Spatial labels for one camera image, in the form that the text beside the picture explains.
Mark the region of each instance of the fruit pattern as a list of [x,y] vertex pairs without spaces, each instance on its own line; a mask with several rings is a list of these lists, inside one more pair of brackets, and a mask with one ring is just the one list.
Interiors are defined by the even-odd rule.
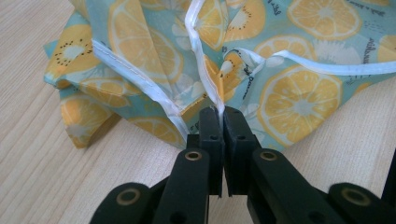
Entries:
[[[87,146],[114,113],[184,146],[180,126],[169,119],[175,114],[149,98],[153,89],[144,88],[143,79],[172,102],[190,133],[198,131],[198,111],[213,105],[215,95],[244,112],[263,147],[281,150],[354,94],[394,75],[336,76],[274,55],[287,50],[320,64],[395,62],[396,27],[387,21],[395,20],[396,4],[389,0],[71,2],[79,13],[49,50],[45,80],[61,90],[64,123],[76,147]],[[91,39],[110,54],[96,59],[93,53],[101,52]],[[116,73],[110,67],[133,69]]]

